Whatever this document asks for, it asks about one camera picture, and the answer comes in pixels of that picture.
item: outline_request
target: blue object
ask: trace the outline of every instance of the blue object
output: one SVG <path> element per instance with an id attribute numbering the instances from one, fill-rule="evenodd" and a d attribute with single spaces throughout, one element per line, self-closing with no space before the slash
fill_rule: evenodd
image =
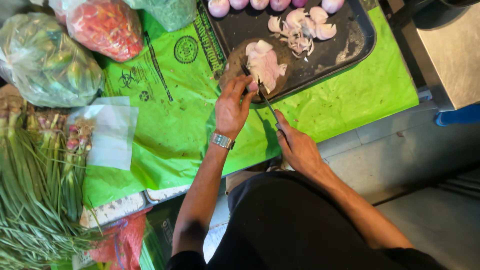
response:
<path id="1" fill-rule="evenodd" d="M 472 104 L 459 110 L 439 112 L 435 115 L 434 120 L 439 126 L 480 123 L 480 104 Z"/>

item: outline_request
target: right hand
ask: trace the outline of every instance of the right hand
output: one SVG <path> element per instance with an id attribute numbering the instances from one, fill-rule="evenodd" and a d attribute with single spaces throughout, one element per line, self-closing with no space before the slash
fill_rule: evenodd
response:
<path id="1" fill-rule="evenodd" d="M 307 134 L 291 127 L 285 116 L 275 110 L 281 131 L 276 132 L 284 158 L 290 166 L 303 175 L 313 178 L 324 166 L 317 144 Z"/>

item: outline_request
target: wristwatch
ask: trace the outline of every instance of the wristwatch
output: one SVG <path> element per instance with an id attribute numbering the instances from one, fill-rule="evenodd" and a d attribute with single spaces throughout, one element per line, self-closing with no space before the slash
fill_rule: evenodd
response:
<path id="1" fill-rule="evenodd" d="M 210 135 L 210 142 L 220 145 L 223 148 L 226 148 L 228 150 L 233 149 L 233 146 L 235 145 L 235 141 L 228 138 L 227 136 L 223 136 L 217 133 L 212 133 Z"/>

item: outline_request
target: plastic bag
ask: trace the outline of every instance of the plastic bag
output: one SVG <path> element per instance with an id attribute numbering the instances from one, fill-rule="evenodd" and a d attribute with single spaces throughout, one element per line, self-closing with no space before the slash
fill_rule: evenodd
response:
<path id="1" fill-rule="evenodd" d="M 121 0 L 50 0 L 68 33 L 90 50 L 123 62 L 144 48 L 136 11 Z"/>
<path id="2" fill-rule="evenodd" d="M 104 76 L 91 52 L 43 13 L 18 14 L 0 29 L 0 75 L 37 106 L 88 105 Z"/>
<path id="3" fill-rule="evenodd" d="M 176 31 L 193 22 L 197 16 L 195 0 L 123 0 L 133 9 L 144 9 L 165 30 Z"/>

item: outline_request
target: left hand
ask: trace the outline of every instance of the left hand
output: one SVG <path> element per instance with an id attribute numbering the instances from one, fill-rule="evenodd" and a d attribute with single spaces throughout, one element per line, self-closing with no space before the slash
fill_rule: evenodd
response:
<path id="1" fill-rule="evenodd" d="M 250 82 L 251 76 L 241 75 L 227 83 L 215 104 L 215 133 L 227 136 L 231 140 L 237 138 L 247 121 L 252 97 L 256 94 L 256 91 L 249 92 L 240 104 L 243 90 Z"/>

